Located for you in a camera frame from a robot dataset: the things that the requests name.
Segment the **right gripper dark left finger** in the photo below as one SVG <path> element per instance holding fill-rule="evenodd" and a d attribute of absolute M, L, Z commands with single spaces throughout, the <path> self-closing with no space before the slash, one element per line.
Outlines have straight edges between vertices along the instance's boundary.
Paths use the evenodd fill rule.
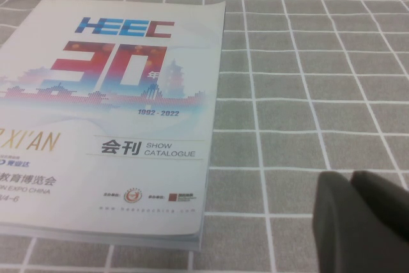
<path fill-rule="evenodd" d="M 320 272 L 408 272 L 408 242 L 388 229 L 339 173 L 318 177 L 313 234 Z"/>

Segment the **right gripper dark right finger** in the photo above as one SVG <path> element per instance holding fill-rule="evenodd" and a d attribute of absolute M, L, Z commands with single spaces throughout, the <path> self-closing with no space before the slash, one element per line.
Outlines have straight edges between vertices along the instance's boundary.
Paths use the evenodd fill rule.
<path fill-rule="evenodd" d="M 408 242 L 408 191 L 368 171 L 354 171 L 351 185 L 369 209 L 398 237 Z"/>

